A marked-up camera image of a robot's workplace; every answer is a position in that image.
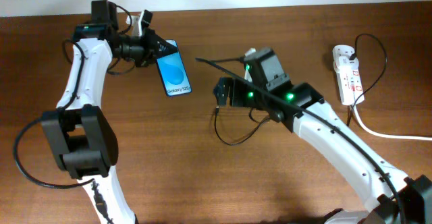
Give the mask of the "blue Galaxy smartphone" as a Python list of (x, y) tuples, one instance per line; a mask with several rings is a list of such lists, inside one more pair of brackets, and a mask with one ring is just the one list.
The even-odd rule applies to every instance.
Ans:
[(168, 97), (192, 92), (192, 87), (179, 51), (157, 59), (157, 67)]

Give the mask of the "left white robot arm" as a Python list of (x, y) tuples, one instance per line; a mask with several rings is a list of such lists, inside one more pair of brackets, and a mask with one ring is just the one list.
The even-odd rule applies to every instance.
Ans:
[(102, 223), (137, 223), (117, 177), (117, 138), (101, 110), (105, 76), (112, 60), (146, 67), (177, 48), (151, 29), (152, 13), (129, 17), (132, 34), (119, 31), (117, 9), (108, 0), (91, 3), (91, 19), (72, 35), (74, 57), (65, 91), (41, 119), (57, 166), (88, 194)]

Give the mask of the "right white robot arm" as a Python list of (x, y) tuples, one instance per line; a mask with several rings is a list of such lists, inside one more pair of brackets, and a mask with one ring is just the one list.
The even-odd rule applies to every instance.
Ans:
[(351, 185), (364, 210), (337, 209), (324, 223), (431, 222), (431, 180), (411, 179), (380, 157), (344, 122), (310, 84), (293, 84), (271, 48), (237, 59), (251, 79), (232, 72), (213, 90), (219, 106), (266, 111), (317, 149)]

